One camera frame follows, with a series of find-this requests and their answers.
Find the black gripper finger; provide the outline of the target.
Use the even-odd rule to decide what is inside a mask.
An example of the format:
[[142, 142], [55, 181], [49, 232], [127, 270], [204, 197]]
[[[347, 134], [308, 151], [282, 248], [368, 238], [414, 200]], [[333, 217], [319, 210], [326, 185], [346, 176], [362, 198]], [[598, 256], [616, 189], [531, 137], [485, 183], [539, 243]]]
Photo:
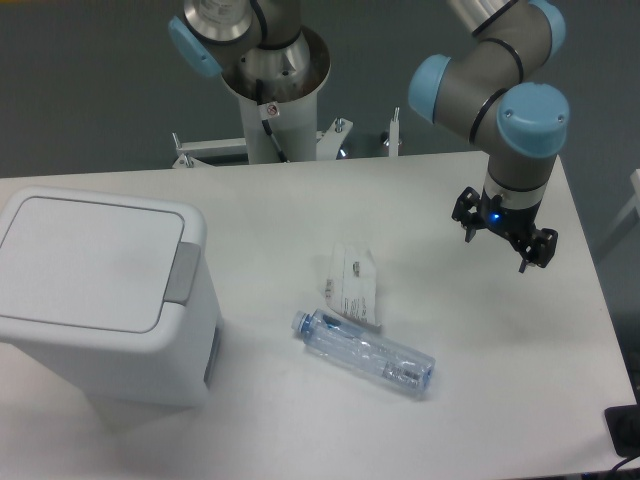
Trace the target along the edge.
[[558, 232], [553, 229], [535, 227], [518, 232], [514, 236], [514, 249], [521, 256], [519, 272], [528, 266], [546, 268], [555, 255]]
[[469, 243], [481, 229], [481, 197], [472, 187], [467, 187], [457, 198], [452, 219], [465, 230], [465, 242]]

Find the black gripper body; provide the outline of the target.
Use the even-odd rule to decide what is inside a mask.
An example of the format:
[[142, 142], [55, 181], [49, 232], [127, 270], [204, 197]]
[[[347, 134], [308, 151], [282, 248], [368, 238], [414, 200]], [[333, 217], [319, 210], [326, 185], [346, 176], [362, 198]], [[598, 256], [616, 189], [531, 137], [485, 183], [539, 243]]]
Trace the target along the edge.
[[485, 187], [478, 210], [478, 227], [506, 239], [517, 248], [532, 247], [541, 236], [535, 225], [541, 198], [539, 190]]

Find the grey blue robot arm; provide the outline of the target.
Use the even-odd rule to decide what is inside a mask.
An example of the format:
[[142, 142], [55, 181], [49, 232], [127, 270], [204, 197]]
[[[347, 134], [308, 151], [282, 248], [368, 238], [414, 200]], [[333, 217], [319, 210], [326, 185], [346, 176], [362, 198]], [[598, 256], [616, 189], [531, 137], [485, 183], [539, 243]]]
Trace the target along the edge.
[[[524, 266], [545, 267], [558, 235], [535, 224], [570, 118], [564, 95], [531, 74], [564, 42], [560, 11], [545, 1], [455, 1], [452, 10], [476, 40], [461, 61], [424, 60], [408, 103], [419, 116], [488, 157], [481, 191], [465, 189], [452, 212], [467, 239], [489, 230]], [[221, 77], [241, 107], [253, 163], [320, 158], [316, 96], [330, 72], [328, 48], [307, 28], [297, 1], [188, 1], [168, 24], [186, 63]]]

